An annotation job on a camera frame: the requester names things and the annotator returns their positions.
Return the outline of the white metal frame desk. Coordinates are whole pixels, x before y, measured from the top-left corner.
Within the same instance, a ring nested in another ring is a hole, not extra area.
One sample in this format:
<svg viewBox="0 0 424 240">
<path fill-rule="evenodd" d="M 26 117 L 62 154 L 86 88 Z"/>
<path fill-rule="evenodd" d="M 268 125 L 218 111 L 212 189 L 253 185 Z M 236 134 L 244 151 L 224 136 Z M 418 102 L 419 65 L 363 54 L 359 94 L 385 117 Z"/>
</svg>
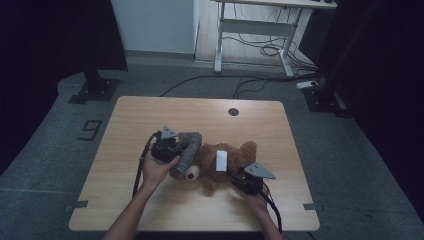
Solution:
<svg viewBox="0 0 424 240">
<path fill-rule="evenodd" d="M 293 77 L 291 61 L 288 52 L 296 33 L 298 23 L 304 9 L 327 9 L 334 10 L 337 4 L 334 0 L 213 0 L 221 5 L 218 18 L 218 40 L 215 50 L 214 72 L 222 71 L 222 41 L 224 33 L 240 33 L 261 36 L 286 37 L 283 50 L 279 53 L 285 74 Z M 296 8 L 297 15 L 290 23 L 269 22 L 256 20 L 240 20 L 225 17 L 225 6 L 227 4 L 248 4 Z"/>
</svg>

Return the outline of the grey knitted garment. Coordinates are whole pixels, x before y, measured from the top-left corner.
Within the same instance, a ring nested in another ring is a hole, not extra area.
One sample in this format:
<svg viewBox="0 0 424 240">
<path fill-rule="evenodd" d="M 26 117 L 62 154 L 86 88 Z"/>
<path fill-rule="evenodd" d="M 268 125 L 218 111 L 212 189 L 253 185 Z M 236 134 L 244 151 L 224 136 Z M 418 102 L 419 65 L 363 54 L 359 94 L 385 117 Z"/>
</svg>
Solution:
<svg viewBox="0 0 424 240">
<path fill-rule="evenodd" d="M 182 148 L 179 162 L 170 170 L 170 175 L 181 178 L 189 167 L 202 145 L 202 136 L 198 132 L 182 132 L 178 134 L 178 146 Z"/>
</svg>

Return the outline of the brown teddy bear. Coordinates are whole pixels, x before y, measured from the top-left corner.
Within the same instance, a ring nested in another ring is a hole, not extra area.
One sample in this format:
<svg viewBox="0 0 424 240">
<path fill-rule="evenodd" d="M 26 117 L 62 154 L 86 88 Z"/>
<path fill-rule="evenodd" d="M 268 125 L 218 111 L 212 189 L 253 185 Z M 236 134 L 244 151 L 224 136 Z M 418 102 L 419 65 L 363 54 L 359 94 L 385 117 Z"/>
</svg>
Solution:
<svg viewBox="0 0 424 240">
<path fill-rule="evenodd" d="M 226 153 L 226 169 L 218 171 L 217 154 L 219 151 Z M 172 169 L 170 175 L 176 179 L 186 178 L 193 174 L 195 179 L 202 181 L 205 192 L 213 195 L 220 184 L 228 184 L 231 177 L 228 172 L 237 174 L 256 161 L 257 144 L 247 141 L 240 147 L 234 147 L 227 143 L 208 144 L 204 143 L 194 155 L 191 165 L 181 173 Z"/>
</svg>

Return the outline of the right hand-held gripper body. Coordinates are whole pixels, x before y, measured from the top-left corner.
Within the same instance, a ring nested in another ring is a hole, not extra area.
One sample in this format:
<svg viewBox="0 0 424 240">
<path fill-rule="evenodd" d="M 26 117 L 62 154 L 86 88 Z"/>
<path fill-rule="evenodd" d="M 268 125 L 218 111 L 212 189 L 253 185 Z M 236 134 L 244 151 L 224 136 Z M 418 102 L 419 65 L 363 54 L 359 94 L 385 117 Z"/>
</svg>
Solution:
<svg viewBox="0 0 424 240">
<path fill-rule="evenodd" d="M 248 195 L 257 194 L 262 188 L 264 179 L 275 180 L 276 176 L 260 163 L 255 162 L 237 172 L 244 177 L 243 182 L 233 181 L 233 185 Z"/>
</svg>

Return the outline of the person's right hand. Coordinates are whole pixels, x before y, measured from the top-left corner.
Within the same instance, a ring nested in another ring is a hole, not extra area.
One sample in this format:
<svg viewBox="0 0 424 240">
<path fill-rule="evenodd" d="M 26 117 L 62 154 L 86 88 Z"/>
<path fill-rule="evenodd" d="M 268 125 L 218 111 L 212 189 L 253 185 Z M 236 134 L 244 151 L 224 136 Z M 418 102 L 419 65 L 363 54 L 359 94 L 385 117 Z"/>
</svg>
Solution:
<svg viewBox="0 0 424 240">
<path fill-rule="evenodd" d="M 255 214 L 267 211 L 267 201 L 260 194 L 246 195 L 245 198 Z"/>
</svg>

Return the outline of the black stand with flat base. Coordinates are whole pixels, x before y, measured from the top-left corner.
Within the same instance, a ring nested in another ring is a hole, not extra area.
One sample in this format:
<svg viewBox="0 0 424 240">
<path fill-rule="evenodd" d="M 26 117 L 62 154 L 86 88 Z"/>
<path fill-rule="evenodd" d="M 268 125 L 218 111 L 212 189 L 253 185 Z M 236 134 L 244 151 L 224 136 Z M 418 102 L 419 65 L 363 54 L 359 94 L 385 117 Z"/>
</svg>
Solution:
<svg viewBox="0 0 424 240">
<path fill-rule="evenodd" d="M 338 91 L 339 83 L 330 79 L 321 86 L 301 89 L 311 112 L 333 113 L 339 118 L 352 118 L 347 105 Z"/>
</svg>

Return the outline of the black stand with square base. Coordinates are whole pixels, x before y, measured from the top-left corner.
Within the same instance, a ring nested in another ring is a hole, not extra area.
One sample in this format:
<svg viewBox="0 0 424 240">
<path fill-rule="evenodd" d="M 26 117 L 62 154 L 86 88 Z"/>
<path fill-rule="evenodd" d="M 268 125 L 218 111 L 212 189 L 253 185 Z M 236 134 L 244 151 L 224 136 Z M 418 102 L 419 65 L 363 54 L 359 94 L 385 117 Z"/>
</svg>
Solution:
<svg viewBox="0 0 424 240">
<path fill-rule="evenodd" d="M 119 83 L 119 79 L 102 78 L 96 69 L 83 72 L 86 81 L 77 95 L 73 95 L 69 104 L 85 104 L 87 101 L 109 102 Z"/>
</svg>

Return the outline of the dark curtain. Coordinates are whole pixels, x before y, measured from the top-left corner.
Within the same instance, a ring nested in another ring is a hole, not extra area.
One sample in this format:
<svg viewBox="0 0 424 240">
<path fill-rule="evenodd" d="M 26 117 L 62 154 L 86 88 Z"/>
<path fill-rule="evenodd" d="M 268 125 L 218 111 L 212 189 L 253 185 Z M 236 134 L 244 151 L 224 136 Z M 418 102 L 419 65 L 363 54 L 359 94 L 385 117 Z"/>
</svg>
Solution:
<svg viewBox="0 0 424 240">
<path fill-rule="evenodd" d="M 61 80 L 126 69 L 111 0 L 0 0 L 0 175 L 50 111 Z"/>
<path fill-rule="evenodd" d="M 424 0 L 336 0 L 318 66 L 424 221 Z"/>
</svg>

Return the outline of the person's left hand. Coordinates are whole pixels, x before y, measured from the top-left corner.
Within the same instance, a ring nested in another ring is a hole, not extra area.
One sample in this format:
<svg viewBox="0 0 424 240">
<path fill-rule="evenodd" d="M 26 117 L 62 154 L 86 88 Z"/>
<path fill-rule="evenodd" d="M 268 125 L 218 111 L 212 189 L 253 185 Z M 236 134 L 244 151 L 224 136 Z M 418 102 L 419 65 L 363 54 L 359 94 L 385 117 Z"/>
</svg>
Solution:
<svg viewBox="0 0 424 240">
<path fill-rule="evenodd" d="M 180 156 L 177 155 L 169 163 L 161 162 L 152 156 L 151 150 L 148 150 L 143 162 L 143 181 L 140 189 L 153 192 L 179 161 Z"/>
</svg>

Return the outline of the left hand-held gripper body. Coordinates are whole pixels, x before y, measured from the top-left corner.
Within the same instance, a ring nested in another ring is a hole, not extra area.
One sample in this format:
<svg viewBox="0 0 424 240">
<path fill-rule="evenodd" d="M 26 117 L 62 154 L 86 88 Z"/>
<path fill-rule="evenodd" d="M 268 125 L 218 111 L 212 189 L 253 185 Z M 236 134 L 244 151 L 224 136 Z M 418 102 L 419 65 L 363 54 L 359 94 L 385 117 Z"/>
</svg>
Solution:
<svg viewBox="0 0 424 240">
<path fill-rule="evenodd" d="M 164 126 L 161 131 L 156 133 L 156 141 L 151 150 L 152 156 L 161 162 L 170 163 L 182 152 L 177 137 L 177 132 Z"/>
</svg>

